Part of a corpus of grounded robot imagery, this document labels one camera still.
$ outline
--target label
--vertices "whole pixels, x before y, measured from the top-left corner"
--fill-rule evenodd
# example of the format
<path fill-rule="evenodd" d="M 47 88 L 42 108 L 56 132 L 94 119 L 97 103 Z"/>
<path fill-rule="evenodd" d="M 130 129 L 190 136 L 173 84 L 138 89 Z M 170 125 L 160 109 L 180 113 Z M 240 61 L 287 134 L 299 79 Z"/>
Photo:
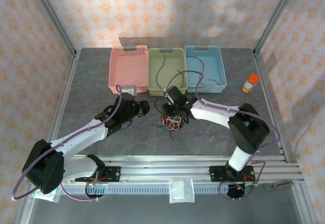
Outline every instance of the label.
<path fill-rule="evenodd" d="M 122 86 L 122 93 L 129 93 L 133 96 L 137 96 L 137 88 L 131 86 Z"/>
<path fill-rule="evenodd" d="M 243 85 L 243 91 L 245 93 L 249 93 L 251 92 L 251 90 L 254 88 L 255 84 L 250 84 L 248 81 L 246 81 Z"/>

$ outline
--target plastic basket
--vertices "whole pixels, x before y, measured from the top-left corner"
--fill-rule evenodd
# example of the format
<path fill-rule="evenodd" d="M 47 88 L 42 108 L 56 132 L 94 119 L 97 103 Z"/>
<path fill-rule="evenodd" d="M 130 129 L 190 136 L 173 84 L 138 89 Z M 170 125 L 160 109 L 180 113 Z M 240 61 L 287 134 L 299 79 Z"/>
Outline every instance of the plastic basket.
<path fill-rule="evenodd" d="M 202 72 L 203 65 L 195 57 L 204 63 L 203 84 L 198 87 L 200 93 L 221 93 L 227 86 L 223 61 L 219 46 L 185 46 L 186 66 L 188 70 Z M 199 81 L 199 74 L 188 73 L 188 92 L 194 93 Z"/>
<path fill-rule="evenodd" d="M 149 81 L 148 89 L 151 96 L 163 96 L 164 89 L 178 71 L 186 70 L 183 48 L 150 48 L 148 55 Z M 187 91 L 187 74 L 178 75 L 171 86 L 177 86 L 182 93 Z"/>
<path fill-rule="evenodd" d="M 148 47 L 146 45 L 112 48 L 108 86 L 135 86 L 137 92 L 148 91 Z"/>

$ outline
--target pink basket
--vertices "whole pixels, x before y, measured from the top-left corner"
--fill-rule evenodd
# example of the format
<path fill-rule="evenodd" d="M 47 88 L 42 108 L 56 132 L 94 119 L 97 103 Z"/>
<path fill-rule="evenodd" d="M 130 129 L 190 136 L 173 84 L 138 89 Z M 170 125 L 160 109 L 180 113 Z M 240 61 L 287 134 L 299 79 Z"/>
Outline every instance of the pink basket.
<path fill-rule="evenodd" d="M 136 86 L 137 92 L 148 91 L 148 47 L 146 45 L 114 47 L 110 59 L 108 86 Z"/>

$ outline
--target bottle cap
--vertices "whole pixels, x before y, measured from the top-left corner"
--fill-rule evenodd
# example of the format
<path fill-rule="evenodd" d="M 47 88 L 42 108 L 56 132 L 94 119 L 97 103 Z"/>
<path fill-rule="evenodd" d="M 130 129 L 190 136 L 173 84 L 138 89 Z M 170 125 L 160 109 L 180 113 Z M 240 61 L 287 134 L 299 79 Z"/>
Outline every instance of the bottle cap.
<path fill-rule="evenodd" d="M 257 84 L 257 83 L 259 82 L 259 77 L 258 77 L 258 75 L 256 75 L 256 74 L 251 74 L 251 75 L 249 75 L 249 77 L 248 77 L 248 82 L 249 82 L 250 84 Z"/>

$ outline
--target red wire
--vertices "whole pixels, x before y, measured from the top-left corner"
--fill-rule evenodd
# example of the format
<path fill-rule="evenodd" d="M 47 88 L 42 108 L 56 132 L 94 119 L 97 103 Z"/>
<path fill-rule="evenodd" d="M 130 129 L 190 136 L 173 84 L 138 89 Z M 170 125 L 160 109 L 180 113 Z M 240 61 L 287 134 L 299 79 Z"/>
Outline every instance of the red wire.
<path fill-rule="evenodd" d="M 245 178 L 250 178 L 250 179 L 253 179 L 254 181 L 257 181 L 255 178 L 253 178 L 253 177 L 251 177 L 251 176 L 247 176 L 247 175 L 245 175 L 245 174 L 243 174 L 243 176 L 244 176 Z"/>

